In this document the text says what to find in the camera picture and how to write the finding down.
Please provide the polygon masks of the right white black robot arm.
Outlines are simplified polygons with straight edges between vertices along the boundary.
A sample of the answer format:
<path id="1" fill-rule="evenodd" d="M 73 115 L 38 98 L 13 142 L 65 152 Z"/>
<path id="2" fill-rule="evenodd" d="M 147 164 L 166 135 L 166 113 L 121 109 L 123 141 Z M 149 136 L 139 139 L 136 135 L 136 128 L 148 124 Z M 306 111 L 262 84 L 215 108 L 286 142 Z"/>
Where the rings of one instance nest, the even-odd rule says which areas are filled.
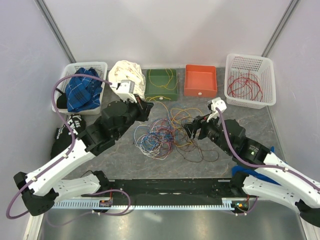
<path id="1" fill-rule="evenodd" d="M 286 206 L 308 222 L 320 225 L 320 183 L 280 159 L 261 143 L 246 137 L 246 130 L 234 119 L 220 121 L 208 115 L 183 124 L 189 138 L 210 139 L 244 168 L 268 177 L 272 182 L 247 173 L 237 173 L 229 184 L 235 197 L 262 197 Z"/>

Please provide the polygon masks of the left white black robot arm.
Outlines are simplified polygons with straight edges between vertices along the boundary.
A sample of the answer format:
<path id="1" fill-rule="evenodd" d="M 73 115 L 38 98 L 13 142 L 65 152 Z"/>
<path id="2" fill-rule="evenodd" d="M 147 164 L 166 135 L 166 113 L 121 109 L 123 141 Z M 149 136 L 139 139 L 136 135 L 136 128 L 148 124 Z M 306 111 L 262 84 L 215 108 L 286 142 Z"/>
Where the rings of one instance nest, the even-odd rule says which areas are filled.
<path id="1" fill-rule="evenodd" d="M 85 130 L 71 136 L 71 144 L 56 157 L 37 170 L 18 172 L 13 178 L 27 212 L 41 215 L 54 204 L 82 195 L 106 196 L 109 180 L 102 171 L 85 177 L 65 180 L 65 176 L 80 165 L 113 147 L 135 122 L 146 122 L 154 104 L 139 96 L 136 102 L 112 101 L 102 110 L 100 117 Z"/>

